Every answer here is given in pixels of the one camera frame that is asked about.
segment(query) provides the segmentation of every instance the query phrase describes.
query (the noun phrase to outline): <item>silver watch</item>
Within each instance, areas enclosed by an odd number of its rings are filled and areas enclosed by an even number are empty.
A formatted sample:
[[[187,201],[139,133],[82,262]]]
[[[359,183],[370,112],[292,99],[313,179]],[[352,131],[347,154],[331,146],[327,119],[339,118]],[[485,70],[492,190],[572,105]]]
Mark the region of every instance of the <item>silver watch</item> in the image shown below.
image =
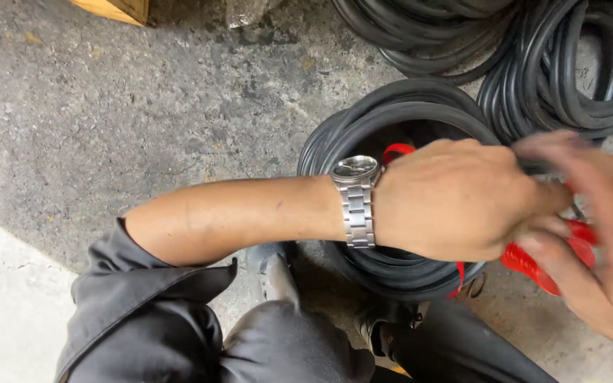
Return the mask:
[[[330,170],[330,176],[342,197],[347,245],[350,248],[375,247],[371,192],[382,172],[377,160],[367,155],[345,158]]]

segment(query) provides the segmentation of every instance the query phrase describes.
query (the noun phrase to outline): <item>watch face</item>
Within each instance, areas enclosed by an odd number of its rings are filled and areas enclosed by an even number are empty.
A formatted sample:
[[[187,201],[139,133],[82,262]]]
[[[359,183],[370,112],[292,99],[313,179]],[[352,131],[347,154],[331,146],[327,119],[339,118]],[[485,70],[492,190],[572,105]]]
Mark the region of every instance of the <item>watch face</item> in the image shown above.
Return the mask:
[[[367,155],[356,155],[339,161],[332,173],[340,178],[357,178],[377,170],[375,158]]]

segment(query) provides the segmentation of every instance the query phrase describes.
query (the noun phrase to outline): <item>person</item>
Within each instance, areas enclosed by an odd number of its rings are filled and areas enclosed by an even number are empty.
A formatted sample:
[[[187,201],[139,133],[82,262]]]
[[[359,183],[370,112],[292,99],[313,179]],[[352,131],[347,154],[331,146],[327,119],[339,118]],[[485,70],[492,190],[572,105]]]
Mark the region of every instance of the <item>person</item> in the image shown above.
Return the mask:
[[[571,204],[569,190],[526,176],[518,157],[549,162],[589,199],[605,258],[594,270],[564,241],[557,213]],[[493,260],[516,240],[569,309],[613,340],[613,156],[575,134],[535,135],[512,150],[433,142],[388,166],[372,206],[377,244],[436,260]],[[412,381],[301,308],[282,241],[304,239],[347,239],[328,175],[206,183],[134,208],[91,245],[89,269],[73,283],[77,310],[55,381]],[[206,266],[242,248],[265,302],[222,341],[207,304],[237,264]],[[415,379],[555,381],[455,302],[432,301],[416,329],[374,311],[360,319],[362,335]]]

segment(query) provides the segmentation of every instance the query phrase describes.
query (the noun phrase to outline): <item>coiled rubber strip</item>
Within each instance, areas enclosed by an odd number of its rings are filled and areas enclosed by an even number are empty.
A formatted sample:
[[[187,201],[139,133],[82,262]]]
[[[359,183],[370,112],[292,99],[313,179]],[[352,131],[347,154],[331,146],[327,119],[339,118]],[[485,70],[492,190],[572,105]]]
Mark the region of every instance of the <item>coiled rubber strip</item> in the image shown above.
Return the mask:
[[[470,83],[505,56],[517,34],[511,22],[522,1],[513,0],[332,0],[347,26],[379,48],[408,77],[446,72],[478,52],[498,47],[483,63],[461,74],[442,76],[449,83]],[[428,57],[418,57],[422,52]]]
[[[435,124],[448,131],[454,126],[463,136],[499,145],[478,105],[465,92],[438,78],[411,78],[385,85],[327,118],[307,139],[297,173],[327,174],[337,161],[355,154],[354,148],[372,134],[414,120],[426,121],[413,124],[413,129]],[[321,247],[345,277],[388,299],[421,302],[446,296],[460,285],[455,262],[384,247],[349,249],[342,242],[321,241]],[[464,283],[483,265],[466,262]]]
[[[602,40],[593,99],[576,89],[582,27]],[[613,2],[532,2],[515,49],[484,79],[477,102],[503,144],[556,129],[588,139],[613,134]]]

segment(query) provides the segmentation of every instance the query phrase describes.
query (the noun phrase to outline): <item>wooden plank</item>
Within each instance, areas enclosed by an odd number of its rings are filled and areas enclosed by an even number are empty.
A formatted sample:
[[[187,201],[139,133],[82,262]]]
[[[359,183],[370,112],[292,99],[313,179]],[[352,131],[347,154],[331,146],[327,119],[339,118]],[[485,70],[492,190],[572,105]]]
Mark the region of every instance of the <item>wooden plank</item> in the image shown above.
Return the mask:
[[[144,26],[148,20],[148,0],[70,0],[98,16]]]

